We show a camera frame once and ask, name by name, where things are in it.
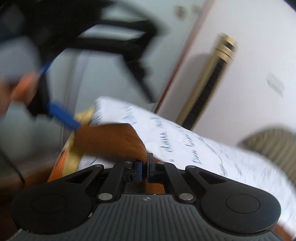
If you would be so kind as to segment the brown knit sweater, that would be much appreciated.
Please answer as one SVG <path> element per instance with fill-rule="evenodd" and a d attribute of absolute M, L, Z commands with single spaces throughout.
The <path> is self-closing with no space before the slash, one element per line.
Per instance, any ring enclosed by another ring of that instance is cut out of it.
<path fill-rule="evenodd" d="M 148 152 L 129 123 L 83 125 L 74 134 L 72 148 L 83 155 L 96 157 L 94 163 L 106 169 L 125 161 L 141 161 L 142 175 L 147 174 Z"/>

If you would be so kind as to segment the white script-print bed sheet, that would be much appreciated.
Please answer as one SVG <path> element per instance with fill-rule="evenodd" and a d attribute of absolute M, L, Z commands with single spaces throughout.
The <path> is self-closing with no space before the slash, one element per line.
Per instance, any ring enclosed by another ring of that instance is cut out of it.
<path fill-rule="evenodd" d="M 161 161 L 181 170 L 195 165 L 269 192 L 281 206 L 278 222 L 295 236 L 295 187 L 266 157 L 201 137 L 153 112 L 111 97 L 99 97 L 92 107 L 75 116 L 93 125 L 129 123 L 146 149 Z"/>

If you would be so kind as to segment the olive green upholstered headboard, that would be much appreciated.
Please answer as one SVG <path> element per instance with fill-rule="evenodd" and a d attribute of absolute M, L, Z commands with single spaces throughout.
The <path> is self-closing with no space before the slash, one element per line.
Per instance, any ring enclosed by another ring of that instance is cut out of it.
<path fill-rule="evenodd" d="M 268 128 L 247 137 L 239 145 L 265 156 L 295 184 L 295 133 L 284 128 Z"/>

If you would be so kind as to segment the white door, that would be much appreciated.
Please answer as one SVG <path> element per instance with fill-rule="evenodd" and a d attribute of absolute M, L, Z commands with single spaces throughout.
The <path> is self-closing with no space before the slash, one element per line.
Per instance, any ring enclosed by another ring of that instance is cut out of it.
<path fill-rule="evenodd" d="M 157 111 L 175 121 L 221 34 L 234 58 L 194 127 L 236 145 L 273 126 L 295 130 L 295 11 L 284 1 L 214 1 Z"/>

